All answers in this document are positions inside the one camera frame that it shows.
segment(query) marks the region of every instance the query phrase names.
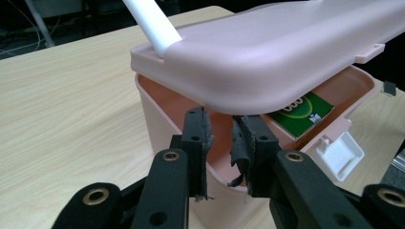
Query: pink plastic container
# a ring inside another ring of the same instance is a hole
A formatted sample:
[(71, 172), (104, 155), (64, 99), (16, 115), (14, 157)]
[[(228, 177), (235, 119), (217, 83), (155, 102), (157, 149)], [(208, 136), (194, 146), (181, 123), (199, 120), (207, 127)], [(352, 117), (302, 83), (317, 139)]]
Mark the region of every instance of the pink plastic container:
[(230, 166), (231, 115), (286, 107), (309, 91), (334, 109), (294, 140), (267, 116), (284, 149), (309, 154), (332, 181), (342, 181), (365, 155), (347, 119), (375, 84), (353, 67), (384, 51), (405, 31), (403, 0), (288, 2), (178, 28), (182, 40), (164, 58), (151, 44), (131, 50), (149, 136), (155, 153), (181, 134), (185, 112), (203, 105), (215, 136), (207, 157), (208, 195), (191, 207), (209, 228), (238, 228), (268, 199), (251, 198)]

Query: cable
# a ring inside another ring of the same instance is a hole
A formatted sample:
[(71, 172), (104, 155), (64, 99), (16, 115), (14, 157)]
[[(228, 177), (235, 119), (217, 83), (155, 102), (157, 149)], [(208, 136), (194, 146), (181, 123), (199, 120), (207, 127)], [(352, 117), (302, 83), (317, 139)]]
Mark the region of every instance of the cable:
[[(60, 36), (61, 34), (66, 34), (67, 28), (65, 25), (63, 25), (62, 21), (62, 15), (57, 16), (57, 20), (54, 25), (47, 26), (50, 31), (50, 35), (52, 36)], [(23, 42), (27, 43), (32, 41), (32, 31), (27, 31), (27, 29), (24, 30), (17, 30), (17, 31), (8, 31), (6, 35), (1, 36), (0, 35), (0, 51), (4, 50), (7, 46), (13, 43), (19, 43)]]
[(14, 54), (14, 53), (12, 53), (12, 52), (13, 52), (13, 51), (16, 51), (16, 50), (20, 50), (20, 49), (23, 49), (23, 48), (27, 48), (27, 47), (33, 46), (33, 45), (35, 45), (35, 44), (36, 44), (36, 48), (35, 48), (35, 50), (33, 50), (33, 51), (34, 51), (34, 52), (37, 51), (37, 50), (39, 49), (39, 46), (40, 46), (42, 40), (43, 40), (43, 39), (41, 40), (41, 37), (40, 37), (40, 35), (39, 35), (38, 29), (36, 28), (35, 24), (31, 21), (31, 19), (30, 19), (23, 11), (21, 11), (20, 9), (18, 9), (17, 6), (15, 6), (15, 5), (12, 3), (11, 0), (7, 0), (7, 1), (8, 1), (13, 7), (15, 7), (15, 8), (30, 22), (30, 24), (32, 25), (32, 27), (35, 29), (36, 36), (38, 37), (38, 41), (37, 41), (36, 43), (30, 44), (30, 45), (18, 47), (18, 48), (11, 49), (11, 50), (7, 50), (7, 51), (0, 50), (0, 54), (17, 55), (17, 54)]

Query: container lid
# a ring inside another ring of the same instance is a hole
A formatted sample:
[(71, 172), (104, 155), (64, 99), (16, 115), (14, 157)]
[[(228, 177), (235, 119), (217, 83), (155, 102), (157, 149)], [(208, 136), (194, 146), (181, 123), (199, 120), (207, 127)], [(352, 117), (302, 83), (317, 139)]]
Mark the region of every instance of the container lid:
[(404, 31), (403, 0), (277, 3), (178, 28), (164, 58), (149, 43), (134, 47), (131, 67), (215, 111), (264, 114)]

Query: wooden table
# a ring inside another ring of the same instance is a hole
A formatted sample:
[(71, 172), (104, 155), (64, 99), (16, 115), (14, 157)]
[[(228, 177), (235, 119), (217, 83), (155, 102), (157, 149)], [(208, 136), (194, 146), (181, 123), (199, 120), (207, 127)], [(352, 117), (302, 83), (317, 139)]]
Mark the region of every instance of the wooden table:
[[(170, 19), (179, 26), (229, 14), (210, 7)], [(1, 228), (50, 228), (79, 189), (123, 189), (147, 175), (153, 154), (129, 54), (144, 42), (131, 27), (0, 61)], [(351, 114), (366, 157), (339, 186), (361, 194), (380, 181), (405, 138), (404, 114), (403, 92), (378, 92)], [(203, 228), (192, 212), (190, 227)], [(268, 208), (245, 227), (274, 227)]]

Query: white latch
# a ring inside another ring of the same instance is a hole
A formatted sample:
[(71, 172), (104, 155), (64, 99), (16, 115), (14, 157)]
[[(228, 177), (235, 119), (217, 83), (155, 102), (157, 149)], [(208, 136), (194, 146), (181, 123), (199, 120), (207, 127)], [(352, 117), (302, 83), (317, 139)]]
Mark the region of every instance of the white latch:
[(364, 157), (364, 151), (349, 132), (330, 143), (321, 138), (312, 154), (315, 163), (331, 181), (343, 181)]

